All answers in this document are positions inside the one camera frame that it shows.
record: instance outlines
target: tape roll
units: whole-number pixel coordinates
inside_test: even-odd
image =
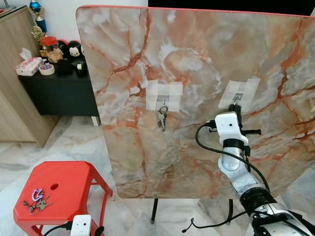
[[[39,72],[42,75],[52,75],[55,73],[55,67],[52,64],[45,64],[39,67]]]

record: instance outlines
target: red stool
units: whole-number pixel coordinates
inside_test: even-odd
[[[107,197],[112,196],[113,191],[94,166],[85,161],[46,161],[36,166],[14,207],[14,220],[29,236],[42,236],[43,225],[62,225],[72,221],[75,215],[88,214],[87,200],[91,185],[100,185],[105,191],[99,220],[102,226]],[[52,204],[31,215],[23,201],[31,204],[33,190],[40,188],[43,189],[43,199],[49,196],[47,204]],[[92,220],[91,235],[97,228]]]

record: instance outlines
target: plush toy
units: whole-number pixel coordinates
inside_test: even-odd
[[[63,53],[63,58],[69,58],[70,53],[68,48],[68,42],[63,39],[58,40],[58,46]]]
[[[83,56],[81,44],[78,41],[70,41],[68,44],[69,53],[72,58],[80,58]]]

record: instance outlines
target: wooden cabinet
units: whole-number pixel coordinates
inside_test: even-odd
[[[0,142],[36,142],[43,146],[59,117],[41,116],[20,83],[15,66],[22,47],[38,56],[26,6],[0,16]]]

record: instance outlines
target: stool hole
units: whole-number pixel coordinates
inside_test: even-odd
[[[54,183],[53,185],[50,186],[50,189],[55,190],[56,188],[58,188],[58,186],[59,185],[57,183]]]

